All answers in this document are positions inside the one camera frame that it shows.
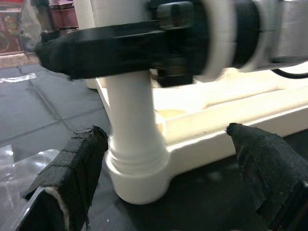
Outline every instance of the black mat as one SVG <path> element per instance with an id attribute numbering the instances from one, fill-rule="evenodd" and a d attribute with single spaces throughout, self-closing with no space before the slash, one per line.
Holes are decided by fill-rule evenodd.
<path id="1" fill-rule="evenodd" d="M 37 78 L 0 84 L 0 147 L 12 145 L 15 161 L 62 149 L 73 130 L 97 125 L 110 133 L 98 93 L 83 80 L 68 81 L 39 65 L 2 69 L 0 77 L 31 72 Z M 307 139 L 308 131 L 286 138 L 305 158 Z M 119 199 L 104 166 L 89 217 L 94 231 L 267 230 L 254 212 L 234 157 L 175 177 L 162 199 L 144 206 Z"/>

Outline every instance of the clear plastic sheet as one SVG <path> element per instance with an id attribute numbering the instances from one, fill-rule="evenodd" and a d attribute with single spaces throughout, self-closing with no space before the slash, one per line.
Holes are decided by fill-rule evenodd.
<path id="1" fill-rule="evenodd" d="M 32 78 L 36 78 L 37 76 L 34 73 L 27 74 L 25 76 L 19 77 L 11 77 L 11 78 L 0 78 L 0 83 L 17 83 L 21 81 L 26 81 Z"/>
<path id="2" fill-rule="evenodd" d="M 0 228 L 16 210 L 23 209 L 26 201 L 20 193 L 58 153 L 58 150 L 50 149 L 14 163 L 11 146 L 0 148 Z"/>

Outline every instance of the white plastic pipe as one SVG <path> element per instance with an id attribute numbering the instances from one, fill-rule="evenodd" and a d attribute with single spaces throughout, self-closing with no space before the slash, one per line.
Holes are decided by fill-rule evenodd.
<path id="1" fill-rule="evenodd" d="M 78 23 L 89 12 L 78 9 Z M 144 0 L 92 0 L 96 26 L 135 23 L 146 19 Z M 113 127 L 106 163 L 117 194 L 127 202 L 146 204 L 157 200 L 170 181 L 169 153 L 154 120 L 149 71 L 105 78 Z"/>

